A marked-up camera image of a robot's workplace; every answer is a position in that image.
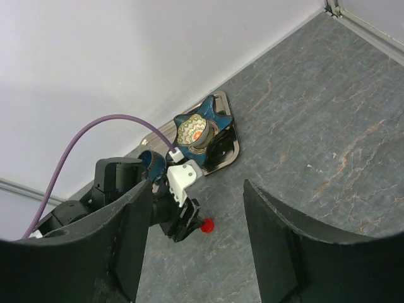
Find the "red knob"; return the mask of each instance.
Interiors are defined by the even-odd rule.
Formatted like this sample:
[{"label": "red knob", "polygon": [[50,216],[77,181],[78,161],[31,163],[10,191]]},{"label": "red knob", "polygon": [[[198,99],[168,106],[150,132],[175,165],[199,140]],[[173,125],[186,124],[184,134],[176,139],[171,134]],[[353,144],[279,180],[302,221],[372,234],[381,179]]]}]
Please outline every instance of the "red knob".
[{"label": "red knob", "polygon": [[201,231],[209,234],[210,232],[213,232],[213,229],[215,229],[215,223],[212,219],[206,218],[205,224],[201,226]]}]

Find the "patterned knob top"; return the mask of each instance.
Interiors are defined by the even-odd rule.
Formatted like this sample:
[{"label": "patterned knob top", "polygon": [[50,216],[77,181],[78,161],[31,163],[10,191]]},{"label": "patterned knob top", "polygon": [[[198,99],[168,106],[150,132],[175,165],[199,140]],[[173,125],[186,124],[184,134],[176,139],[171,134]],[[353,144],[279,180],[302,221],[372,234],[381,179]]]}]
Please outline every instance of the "patterned knob top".
[{"label": "patterned knob top", "polygon": [[208,122],[201,115],[193,114],[178,127],[177,142],[183,146],[199,145],[208,135]]}]

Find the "gray marble floor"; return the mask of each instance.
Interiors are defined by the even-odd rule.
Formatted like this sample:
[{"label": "gray marble floor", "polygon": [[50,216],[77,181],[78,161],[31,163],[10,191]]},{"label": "gray marble floor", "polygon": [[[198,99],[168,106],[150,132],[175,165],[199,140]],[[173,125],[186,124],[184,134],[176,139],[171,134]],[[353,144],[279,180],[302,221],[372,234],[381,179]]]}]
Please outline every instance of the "gray marble floor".
[{"label": "gray marble floor", "polygon": [[192,193],[216,229],[174,244],[151,228],[137,302],[261,302],[244,179],[341,229],[403,230],[403,79],[402,66],[321,14],[219,88],[241,155]]}]

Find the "metal tray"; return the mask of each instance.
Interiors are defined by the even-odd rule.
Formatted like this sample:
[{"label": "metal tray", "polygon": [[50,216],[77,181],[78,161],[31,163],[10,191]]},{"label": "metal tray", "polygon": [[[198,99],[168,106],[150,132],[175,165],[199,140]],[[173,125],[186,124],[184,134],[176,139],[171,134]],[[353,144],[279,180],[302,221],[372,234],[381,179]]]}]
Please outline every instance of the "metal tray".
[{"label": "metal tray", "polygon": [[[227,96],[225,92],[213,92],[212,95],[215,96],[215,110],[218,114],[221,115],[228,115],[231,116],[232,113],[230,111],[230,105],[229,101],[227,100]],[[199,101],[197,104],[192,106],[190,109],[186,110],[183,112],[183,114],[189,114],[195,109],[197,109],[201,104],[202,101]],[[168,139],[173,142],[175,140],[176,136],[176,131],[177,128],[171,120],[170,122],[164,124],[162,127],[159,128],[159,130],[166,136]],[[223,148],[221,149],[221,154],[220,155],[215,155],[212,159],[212,161],[209,162],[209,164],[206,165],[206,167],[202,167],[202,171],[204,175],[209,175],[218,169],[221,169],[223,167],[226,167],[233,163],[237,156],[240,153],[240,144],[239,140],[237,138],[237,133],[235,131],[234,125],[229,127],[228,130],[226,130],[227,134],[227,142],[231,142],[231,144],[223,144]],[[163,141],[156,136],[154,133],[148,134],[143,138],[143,140],[140,143],[140,153],[143,152],[144,150],[154,150],[155,152],[158,152],[162,155],[165,156],[165,154],[168,152],[167,146],[163,143]]]}]

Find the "white connector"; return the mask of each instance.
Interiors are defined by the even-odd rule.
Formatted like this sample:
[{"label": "white connector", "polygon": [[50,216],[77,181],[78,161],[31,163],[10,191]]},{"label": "white connector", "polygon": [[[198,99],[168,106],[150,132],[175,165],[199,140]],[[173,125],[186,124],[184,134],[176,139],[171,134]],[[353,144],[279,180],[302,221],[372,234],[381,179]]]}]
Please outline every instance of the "white connector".
[{"label": "white connector", "polygon": [[178,147],[175,148],[175,153],[169,151],[169,155],[175,163],[180,162],[184,158],[184,155],[181,153]]},{"label": "white connector", "polygon": [[40,239],[40,238],[43,237],[43,235],[42,235],[42,233],[39,231],[39,229],[37,229],[36,231],[34,231],[34,232],[30,235],[30,238],[33,238],[33,237],[35,237],[35,238],[37,238],[37,239]]}]

